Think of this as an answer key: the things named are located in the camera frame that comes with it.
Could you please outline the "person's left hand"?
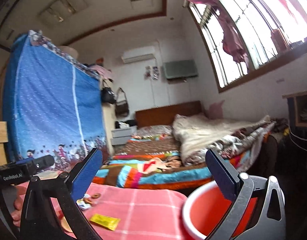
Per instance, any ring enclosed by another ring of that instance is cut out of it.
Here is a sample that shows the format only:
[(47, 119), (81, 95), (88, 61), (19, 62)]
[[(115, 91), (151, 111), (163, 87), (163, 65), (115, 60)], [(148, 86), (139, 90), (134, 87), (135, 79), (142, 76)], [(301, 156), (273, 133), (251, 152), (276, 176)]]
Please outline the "person's left hand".
[(21, 225), (21, 213), (22, 213), (22, 207), (23, 207), (23, 199), (22, 195), (26, 194), (26, 188), (24, 186), (15, 186), (16, 189), (16, 198), (14, 200), (14, 211), (10, 214), (13, 218), (13, 224), (20, 228)]

